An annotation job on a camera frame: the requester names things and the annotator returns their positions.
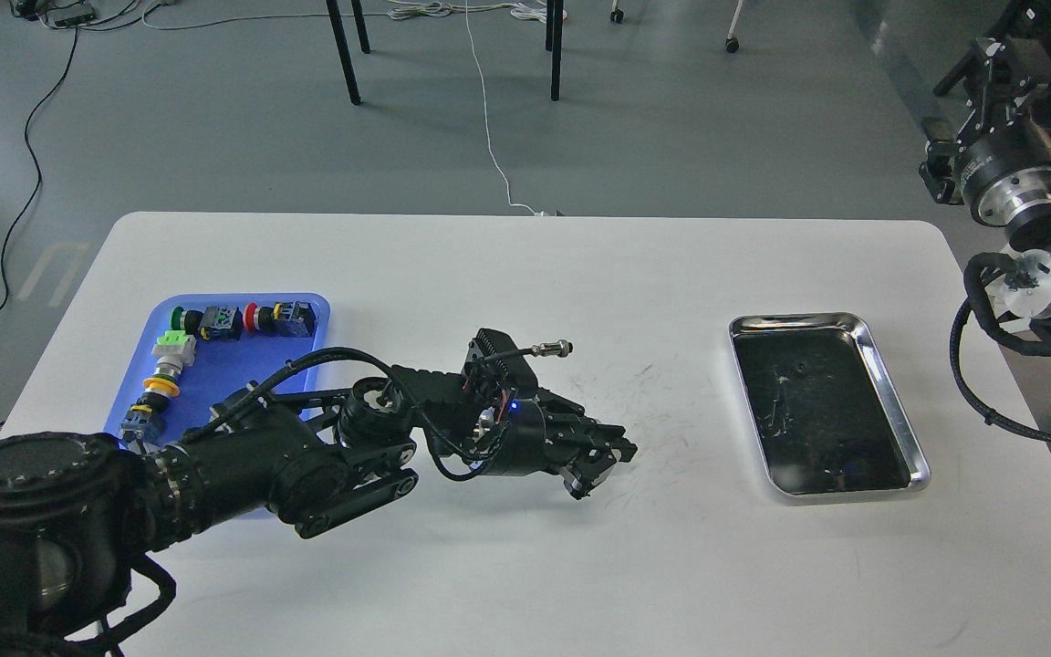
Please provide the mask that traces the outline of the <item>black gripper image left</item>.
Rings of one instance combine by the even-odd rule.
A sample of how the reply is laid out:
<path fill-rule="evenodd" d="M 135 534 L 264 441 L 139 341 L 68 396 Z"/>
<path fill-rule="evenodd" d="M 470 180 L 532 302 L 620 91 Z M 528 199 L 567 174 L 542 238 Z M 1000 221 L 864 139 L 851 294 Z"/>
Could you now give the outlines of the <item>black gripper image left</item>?
<path fill-rule="evenodd" d="M 631 461 L 638 445 L 621 425 L 588 416 L 585 408 L 552 391 L 512 402 L 500 448 L 475 467 L 479 475 L 547 473 L 563 478 L 575 500 L 589 496 L 618 461 Z"/>

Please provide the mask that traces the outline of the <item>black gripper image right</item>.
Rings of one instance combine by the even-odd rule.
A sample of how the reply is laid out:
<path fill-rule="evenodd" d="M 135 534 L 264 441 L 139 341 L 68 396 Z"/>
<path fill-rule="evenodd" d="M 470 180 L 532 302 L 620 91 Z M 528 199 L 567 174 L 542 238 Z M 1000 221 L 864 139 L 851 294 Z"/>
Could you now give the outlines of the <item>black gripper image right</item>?
<path fill-rule="evenodd" d="M 1033 104 L 1051 95 L 1051 57 L 1037 40 L 977 37 L 969 136 L 927 137 L 919 176 L 936 204 L 966 205 L 984 227 L 1021 229 L 1051 214 L 1051 138 Z"/>

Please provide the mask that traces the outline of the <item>robot arm image left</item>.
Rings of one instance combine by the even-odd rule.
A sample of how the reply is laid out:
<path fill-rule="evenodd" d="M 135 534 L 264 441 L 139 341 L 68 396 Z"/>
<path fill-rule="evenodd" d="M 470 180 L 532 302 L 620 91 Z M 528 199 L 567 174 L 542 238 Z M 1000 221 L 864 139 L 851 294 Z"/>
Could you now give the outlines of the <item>robot arm image left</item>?
<path fill-rule="evenodd" d="M 303 539 L 396 502 L 420 481 L 421 430 L 439 473 L 547 473 L 581 499 L 631 461 L 620 425 L 548 391 L 495 329 L 463 368 L 408 369 L 350 348 L 291 360 L 150 453 L 108 433 L 0 440 L 0 656 L 104 656 L 158 619 L 176 579 L 151 553 L 265 508 Z"/>

